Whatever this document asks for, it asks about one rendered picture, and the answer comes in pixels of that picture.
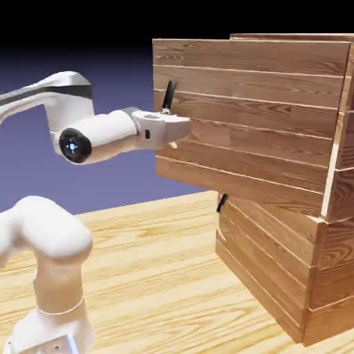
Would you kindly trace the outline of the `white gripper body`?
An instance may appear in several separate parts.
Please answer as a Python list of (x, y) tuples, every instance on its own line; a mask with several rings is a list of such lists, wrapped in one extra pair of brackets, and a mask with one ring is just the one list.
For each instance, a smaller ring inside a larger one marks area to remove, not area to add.
[(188, 117), (162, 114), (162, 146), (187, 137), (190, 129), (191, 121)]

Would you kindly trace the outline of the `large wooden cabinet door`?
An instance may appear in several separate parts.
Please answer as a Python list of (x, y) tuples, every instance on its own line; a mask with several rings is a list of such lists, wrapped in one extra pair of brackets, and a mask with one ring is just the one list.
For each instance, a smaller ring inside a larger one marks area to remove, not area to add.
[(354, 216), (354, 34), (155, 39), (153, 98), (192, 121), (159, 176), (292, 212)]

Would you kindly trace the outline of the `small wooden cabinet door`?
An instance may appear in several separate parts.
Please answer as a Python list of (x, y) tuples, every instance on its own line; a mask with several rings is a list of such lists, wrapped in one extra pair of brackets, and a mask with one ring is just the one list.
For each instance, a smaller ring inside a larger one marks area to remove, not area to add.
[(228, 198), (217, 213), (216, 254), (296, 343), (303, 340), (317, 224)]

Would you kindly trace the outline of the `light wooden cabinet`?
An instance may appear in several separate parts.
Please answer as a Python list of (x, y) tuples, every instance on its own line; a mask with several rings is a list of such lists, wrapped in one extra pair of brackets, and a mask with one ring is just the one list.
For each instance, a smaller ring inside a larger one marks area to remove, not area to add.
[(354, 35), (343, 39), (349, 50), (324, 201), (321, 216), (310, 218), (317, 231), (304, 346), (354, 328)]

